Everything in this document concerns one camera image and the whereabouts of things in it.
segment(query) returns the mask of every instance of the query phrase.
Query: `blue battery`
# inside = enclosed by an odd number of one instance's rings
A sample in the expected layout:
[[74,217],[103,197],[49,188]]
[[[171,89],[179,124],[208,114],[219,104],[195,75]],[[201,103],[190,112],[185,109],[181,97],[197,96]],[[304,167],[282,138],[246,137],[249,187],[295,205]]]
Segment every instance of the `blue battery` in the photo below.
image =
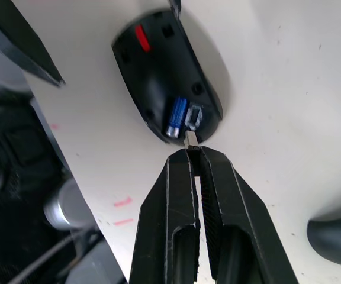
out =
[[166,135],[170,138],[178,138],[182,123],[184,121],[186,107],[188,105],[187,99],[178,97],[173,104],[172,114],[170,115]]

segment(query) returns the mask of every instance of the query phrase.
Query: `black lenovo mouse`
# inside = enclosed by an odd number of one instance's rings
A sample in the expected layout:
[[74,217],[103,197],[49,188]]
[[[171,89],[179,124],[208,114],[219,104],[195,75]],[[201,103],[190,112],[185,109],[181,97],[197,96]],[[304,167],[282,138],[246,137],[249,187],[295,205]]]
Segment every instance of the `black lenovo mouse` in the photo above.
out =
[[341,219],[326,222],[310,221],[307,237],[318,254],[341,264]]
[[220,100],[171,10],[132,22],[112,50],[136,107],[160,139],[183,145],[191,130],[200,143],[215,132],[223,118]]

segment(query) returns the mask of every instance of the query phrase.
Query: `white table surface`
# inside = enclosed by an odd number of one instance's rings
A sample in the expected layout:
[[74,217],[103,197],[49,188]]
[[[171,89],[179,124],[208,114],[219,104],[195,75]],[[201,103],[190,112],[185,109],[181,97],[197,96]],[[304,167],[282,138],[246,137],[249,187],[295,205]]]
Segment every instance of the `white table surface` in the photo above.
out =
[[[27,76],[128,278],[140,205],[177,147],[144,124],[111,42],[167,2],[13,1],[67,83],[56,89]],[[267,204],[298,281],[341,283],[341,266],[306,235],[310,218],[341,208],[341,1],[183,0],[183,9],[225,109],[205,145],[225,153]]]

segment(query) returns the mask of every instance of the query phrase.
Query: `red mark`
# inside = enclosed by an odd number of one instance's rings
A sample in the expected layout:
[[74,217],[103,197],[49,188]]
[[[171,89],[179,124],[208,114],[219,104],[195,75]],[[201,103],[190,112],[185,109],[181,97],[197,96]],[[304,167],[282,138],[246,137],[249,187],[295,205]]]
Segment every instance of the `red mark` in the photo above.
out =
[[135,27],[135,33],[137,40],[139,41],[141,47],[145,52],[151,51],[151,46],[149,45],[148,39],[146,37],[146,34],[144,33],[144,28],[142,25],[137,25]]
[[131,199],[131,197],[127,197],[125,200],[120,201],[120,202],[116,202],[114,203],[114,207],[121,207],[127,204],[130,204],[133,200]]
[[124,225],[124,224],[127,224],[127,223],[131,223],[132,221],[134,221],[134,220],[132,218],[130,218],[130,219],[122,220],[122,221],[119,221],[119,222],[115,222],[113,224],[115,226],[121,226],[121,225]]
[[53,129],[53,130],[58,130],[60,128],[60,126],[58,124],[50,124],[50,128]]

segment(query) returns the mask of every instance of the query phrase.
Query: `computer mouse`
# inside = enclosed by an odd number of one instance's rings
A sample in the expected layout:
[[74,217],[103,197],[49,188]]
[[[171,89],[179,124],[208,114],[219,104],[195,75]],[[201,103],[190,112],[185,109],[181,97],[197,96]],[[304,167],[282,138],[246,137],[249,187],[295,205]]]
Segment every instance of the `computer mouse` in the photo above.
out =
[[201,143],[215,132],[221,102],[171,9],[133,21],[112,50],[139,113],[161,140],[184,145],[190,130]]
[[319,255],[341,264],[341,219],[325,222],[310,221],[307,237]]

